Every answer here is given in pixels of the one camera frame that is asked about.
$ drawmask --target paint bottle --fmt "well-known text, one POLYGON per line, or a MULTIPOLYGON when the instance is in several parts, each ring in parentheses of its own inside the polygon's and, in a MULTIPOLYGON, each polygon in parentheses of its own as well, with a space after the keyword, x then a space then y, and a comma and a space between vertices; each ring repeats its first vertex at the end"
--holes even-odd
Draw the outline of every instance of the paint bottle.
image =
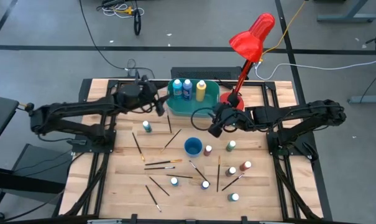
POLYGON ((226 146, 226 151, 232 152, 232 150, 235 148, 235 146, 236 146, 236 142, 230 141, 226 146))
POLYGON ((142 124, 144 125, 144 129, 147 133, 151 133, 152 132, 152 127, 150 127, 150 124, 148 121, 144 121, 142 122, 142 124))
POLYGON ((233 174, 235 174, 236 173, 236 168, 235 167, 230 167, 230 168, 228 168, 226 171, 225 171, 225 175, 227 176, 227 177, 230 177, 230 176, 232 176, 233 174))
POLYGON ((211 146, 206 146, 206 148, 204 149, 204 155, 209 156, 212 150, 213 148, 211 146))
POLYGON ((204 100, 204 95, 206 94, 206 83, 204 80, 200 80, 196 85, 196 100, 202 102, 204 100))
POLYGON ((174 93, 174 99, 182 98, 182 83, 179 79, 176 79, 173 82, 173 93, 174 93))
POLYGON ((237 193, 231 193, 227 196, 227 200, 230 202, 236 202, 239 199, 239 195, 237 193))
POLYGON ((251 167, 251 162, 250 161, 245 161, 242 165, 240 165, 240 170, 245 171, 250 169, 251 167))
POLYGON ((174 187, 176 187, 176 186, 178 186, 178 184, 180 184, 180 182, 178 181, 178 179, 176 177, 172 177, 170 182, 174 187))
POLYGON ((192 99, 192 82, 189 79, 185 80, 182 84, 182 93, 184 100, 191 100, 192 99))
POLYGON ((210 183, 206 180, 201 183, 201 188, 203 190, 206 190, 209 186, 210 186, 210 183))

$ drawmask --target green tray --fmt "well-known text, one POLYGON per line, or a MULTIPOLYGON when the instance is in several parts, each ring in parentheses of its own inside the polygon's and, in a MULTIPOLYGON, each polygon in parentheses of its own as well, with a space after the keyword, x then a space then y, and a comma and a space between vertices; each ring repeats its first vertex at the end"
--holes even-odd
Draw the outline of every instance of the green tray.
MULTIPOLYGON (((197 79, 190 79, 192 82, 192 99, 190 101, 182 99, 174 99, 174 91, 173 91, 173 82, 175 79, 171 80, 168 83, 168 95, 170 96, 167 100, 167 106, 170 111, 177 116, 191 116, 192 113, 204 107, 213 107, 219 101, 219 85, 214 81, 205 80, 206 82, 206 93, 204 96, 204 100, 202 102, 196 101, 196 85, 200 80, 197 79)), ((206 117, 208 116, 209 110, 201 110, 195 113, 195 116, 206 117)))

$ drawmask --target gray floor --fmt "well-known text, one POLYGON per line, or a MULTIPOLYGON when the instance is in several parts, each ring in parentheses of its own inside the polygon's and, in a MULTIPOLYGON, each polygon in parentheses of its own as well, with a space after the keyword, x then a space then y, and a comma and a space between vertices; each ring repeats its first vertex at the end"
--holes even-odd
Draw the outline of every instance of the gray floor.
MULTIPOLYGON (((0 19, 11 0, 0 1, 0 19)), ((290 28, 294 49, 362 50, 376 35, 371 24, 317 23, 319 13, 346 12, 355 1, 344 4, 309 1, 290 28)), ((226 47, 236 33, 247 29, 262 12, 277 16, 269 0, 158 0, 139 1, 145 9, 142 33, 136 37, 130 19, 106 17, 95 11, 97 0, 83 1, 86 18, 98 45, 108 46, 206 46, 226 47)), ((301 1, 282 0, 290 21, 301 1)), ((376 0, 361 10, 376 13, 376 0)), ((275 45, 280 36, 279 21, 265 42, 275 45)), ((18 0, 0 31, 0 45, 86 45, 91 46, 78 1, 18 0)), ((373 49, 368 44, 363 50, 373 49)), ((172 67, 236 66, 244 60, 233 52, 104 52, 113 63, 125 66, 134 58, 137 66, 149 67, 156 78, 170 78, 172 67)), ((296 62, 320 67, 339 67, 376 60, 376 56, 295 55, 296 62)), ((286 54, 267 54, 260 74, 270 75, 286 54)), ((339 71, 299 69, 307 101, 332 99, 346 108, 347 121, 336 128, 316 133, 324 179, 334 220, 376 223, 376 105, 348 105, 351 95, 361 95, 376 76, 376 64, 339 71)), ((59 101, 76 101, 83 78, 120 77, 125 72, 110 67, 94 51, 7 51, 0 50, 0 96, 37 106, 59 101)), ((282 67, 272 80, 292 80, 289 67, 282 67)), ((376 94, 376 82, 369 94, 376 94)), ((53 134, 57 138, 62 134, 53 134)), ((29 131, 29 119, 16 113, 0 138, 0 167, 11 168, 25 143, 67 151, 64 142, 41 142, 29 131)), ((12 195, 0 210, 13 216, 40 202, 12 195)), ((53 205, 27 218, 48 217, 53 205)))

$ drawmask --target wooden table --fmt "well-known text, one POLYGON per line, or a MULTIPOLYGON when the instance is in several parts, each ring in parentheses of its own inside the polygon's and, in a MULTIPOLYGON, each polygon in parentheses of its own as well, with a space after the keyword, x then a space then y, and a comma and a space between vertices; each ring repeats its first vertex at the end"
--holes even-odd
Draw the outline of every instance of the wooden table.
MULTIPOLYGON (((88 101, 97 100, 105 95, 107 79, 94 79, 89 90, 88 101)), ((275 82, 279 106, 296 105, 296 99, 291 82, 275 82)), ((221 92, 228 91, 220 87, 221 92)), ((165 88, 159 91, 160 95, 166 93, 165 88)), ((241 89, 246 106, 263 105, 262 92, 255 86, 243 86, 241 89)), ((84 116, 82 123, 99 123, 99 115, 84 116)), ((144 219, 197 219, 197 220, 240 220, 247 216, 249 220, 282 220, 280 202, 278 197, 273 158, 269 155, 264 133, 222 133, 215 138, 206 131, 194 129, 189 117, 174 116, 170 114, 173 133, 182 129, 181 133, 160 154, 161 148, 172 138, 167 117, 158 117, 155 112, 149 114, 120 114, 117 117, 117 139, 114 152, 110 155, 104 193, 101 204, 101 218, 130 218, 133 213, 138 218, 144 219), (147 134, 142 122, 151 123, 152 133, 147 134), (144 170, 137 146, 131 132, 137 136, 146 163, 183 159, 183 162, 173 163, 176 169, 144 170), (203 145, 210 145, 213 151, 210 156, 189 158, 184 149, 185 140, 190 137, 200 138, 203 145), (235 140, 236 148, 227 152, 225 147, 230 140, 235 140), (216 179, 218 169, 218 156, 221 156, 221 172, 219 192, 216 192, 216 179), (204 176, 210 181, 208 190, 202 190, 200 185, 203 179, 189 163, 192 160, 204 176), (245 176, 225 191, 221 189, 236 178, 241 172, 232 177, 226 177, 228 167, 239 167, 244 161, 251 161, 252 168, 245 171, 245 176), (165 174, 189 175, 193 179, 178 178, 180 185, 173 187, 170 177, 165 174), (156 180, 169 194, 162 192, 149 178, 156 180), (154 197, 159 203, 160 213, 150 198, 145 184, 149 186, 154 197), (238 193, 237 202, 228 202, 227 195, 238 193)), ((286 127, 293 126, 300 121, 284 122, 286 127)), ((208 119, 195 118, 198 126, 210 124, 208 119)), ((78 200, 87 186, 89 168, 93 155, 86 153, 76 160, 69 172, 66 190, 63 196, 60 214, 65 213, 78 200)), ((318 191, 311 164, 303 156, 291 156, 291 168, 294 176, 295 187, 304 201, 315 214, 322 216, 318 191)), ((285 189, 289 215, 292 217, 291 201, 285 189)), ((90 212, 96 191, 91 197, 90 212)))

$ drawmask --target blue cup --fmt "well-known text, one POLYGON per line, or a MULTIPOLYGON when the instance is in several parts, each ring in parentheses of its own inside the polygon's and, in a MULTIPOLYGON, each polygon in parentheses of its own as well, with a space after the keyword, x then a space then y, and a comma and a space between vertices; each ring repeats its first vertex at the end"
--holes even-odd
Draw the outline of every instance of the blue cup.
POLYGON ((198 157, 203 150, 203 145, 198 138, 188 138, 185 141, 184 149, 190 157, 198 157))

